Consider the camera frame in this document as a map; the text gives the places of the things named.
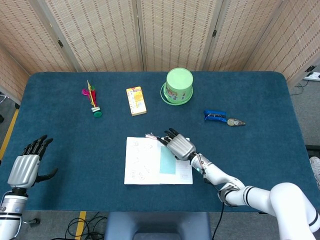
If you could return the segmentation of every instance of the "wall panel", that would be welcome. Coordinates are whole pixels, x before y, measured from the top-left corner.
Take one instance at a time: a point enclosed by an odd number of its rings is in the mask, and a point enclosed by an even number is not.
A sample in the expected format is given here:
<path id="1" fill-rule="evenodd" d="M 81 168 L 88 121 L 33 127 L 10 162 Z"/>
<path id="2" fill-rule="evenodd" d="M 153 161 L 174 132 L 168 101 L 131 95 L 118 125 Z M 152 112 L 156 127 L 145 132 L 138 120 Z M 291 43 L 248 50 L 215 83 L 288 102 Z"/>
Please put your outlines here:
<path id="1" fill-rule="evenodd" d="M 9 53 L 0 46 L 0 87 L 20 104 L 29 75 Z"/>
<path id="2" fill-rule="evenodd" d="M 242 71 L 280 3 L 281 0 L 225 1 L 207 69 Z"/>
<path id="3" fill-rule="evenodd" d="M 286 0 L 272 20 L 245 70 L 276 71 L 288 82 L 320 58 L 320 1 Z"/>
<path id="4" fill-rule="evenodd" d="M 142 71 L 130 0 L 45 0 L 83 71 Z"/>
<path id="5" fill-rule="evenodd" d="M 71 71 L 27 0 L 0 0 L 0 44 L 29 74 Z"/>
<path id="6" fill-rule="evenodd" d="M 219 0 L 138 0 L 147 71 L 202 70 Z"/>

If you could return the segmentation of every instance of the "yellow floor tape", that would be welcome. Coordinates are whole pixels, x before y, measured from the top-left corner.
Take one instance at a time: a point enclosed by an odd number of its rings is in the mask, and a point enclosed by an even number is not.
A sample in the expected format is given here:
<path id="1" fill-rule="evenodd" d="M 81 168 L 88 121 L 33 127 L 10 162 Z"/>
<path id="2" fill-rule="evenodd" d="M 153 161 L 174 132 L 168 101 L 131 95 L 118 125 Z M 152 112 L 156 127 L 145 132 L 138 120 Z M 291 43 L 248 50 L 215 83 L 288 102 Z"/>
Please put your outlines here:
<path id="1" fill-rule="evenodd" d="M 4 137 L 2 146 L 1 146 L 1 148 L 0 148 L 0 160 L 2 160 L 3 157 L 4 157 L 4 155 L 5 155 L 5 151 L 6 151 L 6 148 L 7 148 L 7 146 L 8 146 L 8 143 L 9 143 L 9 140 L 10 140 L 10 137 L 11 137 L 11 134 L 12 134 L 12 130 L 14 129 L 14 125 L 15 125 L 15 123 L 16 123 L 18 113 L 19 113 L 19 109 L 16 109 L 15 112 L 14 112 L 14 114 L 13 114 L 13 118 L 12 118 L 12 120 L 11 120 L 9 129 L 8 129 L 8 131 L 6 132 L 6 135 L 5 135 L 5 137 Z"/>
<path id="2" fill-rule="evenodd" d="M 86 220 L 86 214 L 87 214 L 86 211 L 81 211 L 80 214 L 79 214 L 79 218 L 83 219 L 83 220 Z M 84 230 L 84 226 L 85 226 L 85 222 L 81 221 L 80 219 L 79 219 L 79 222 L 78 222 L 78 226 L 76 227 L 75 240 L 80 240 L 81 239 L 81 234 L 82 234 L 82 232 Z"/>

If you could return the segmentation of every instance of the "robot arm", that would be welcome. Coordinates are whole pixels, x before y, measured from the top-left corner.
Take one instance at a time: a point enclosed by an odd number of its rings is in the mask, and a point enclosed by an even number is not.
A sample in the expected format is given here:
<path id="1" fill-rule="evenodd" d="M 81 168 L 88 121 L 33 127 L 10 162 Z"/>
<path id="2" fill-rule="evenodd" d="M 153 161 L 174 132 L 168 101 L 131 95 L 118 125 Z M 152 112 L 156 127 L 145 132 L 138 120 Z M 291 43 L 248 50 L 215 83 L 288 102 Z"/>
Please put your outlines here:
<path id="1" fill-rule="evenodd" d="M 47 146 L 53 141 L 52 138 L 45 140 L 46 138 L 47 135 L 44 135 L 26 146 L 14 161 L 8 179 L 12 191 L 5 193 L 0 203 L 1 240 L 13 240 L 18 235 L 28 200 L 27 190 L 35 183 L 51 179 L 58 171 L 56 168 L 48 175 L 38 175 L 42 157 Z"/>
<path id="2" fill-rule="evenodd" d="M 249 206 L 276 217 L 280 240 L 315 240 L 313 233 L 320 228 L 320 216 L 301 189 L 292 183 L 280 183 L 271 191 L 245 186 L 210 162 L 184 136 L 172 128 L 164 139 L 157 138 L 175 156 L 190 164 L 212 185 L 225 184 L 219 199 L 229 207 Z"/>

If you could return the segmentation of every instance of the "blue table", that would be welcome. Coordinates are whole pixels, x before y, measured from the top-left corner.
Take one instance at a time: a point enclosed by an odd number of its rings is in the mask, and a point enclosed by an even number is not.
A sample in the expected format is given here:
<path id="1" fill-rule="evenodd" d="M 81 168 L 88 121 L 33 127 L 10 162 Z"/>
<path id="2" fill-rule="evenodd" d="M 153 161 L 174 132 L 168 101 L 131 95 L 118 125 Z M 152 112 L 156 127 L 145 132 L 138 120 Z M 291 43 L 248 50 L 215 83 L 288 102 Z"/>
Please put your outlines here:
<path id="1" fill-rule="evenodd" d="M 181 106 L 160 98 L 166 72 L 42 72 L 30 77 L 0 167 L 0 192 L 26 144 L 54 138 L 39 174 L 58 173 L 28 191 L 27 210 L 220 211 L 216 190 L 193 170 L 192 185 L 124 185 L 126 139 L 174 128 L 226 173 L 270 190 L 301 187 L 316 208 L 320 195 L 284 77 L 276 72 L 193 72 L 194 93 Z M 94 118 L 81 94 L 95 86 L 103 116 Z M 147 114 L 130 114 L 126 89 L 141 86 Z M 204 121 L 203 110 L 226 111 L 246 122 Z M 248 211 L 249 207 L 226 208 Z"/>

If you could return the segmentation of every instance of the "paper sheet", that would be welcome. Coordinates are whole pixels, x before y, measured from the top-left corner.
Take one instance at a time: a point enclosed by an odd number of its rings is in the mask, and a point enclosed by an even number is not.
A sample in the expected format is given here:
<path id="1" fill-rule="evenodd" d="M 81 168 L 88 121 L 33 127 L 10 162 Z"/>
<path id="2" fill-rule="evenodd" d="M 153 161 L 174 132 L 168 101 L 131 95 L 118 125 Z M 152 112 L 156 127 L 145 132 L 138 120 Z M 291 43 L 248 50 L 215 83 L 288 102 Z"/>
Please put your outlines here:
<path id="1" fill-rule="evenodd" d="M 157 140 L 127 137 L 124 184 L 193 184 L 192 167 Z"/>

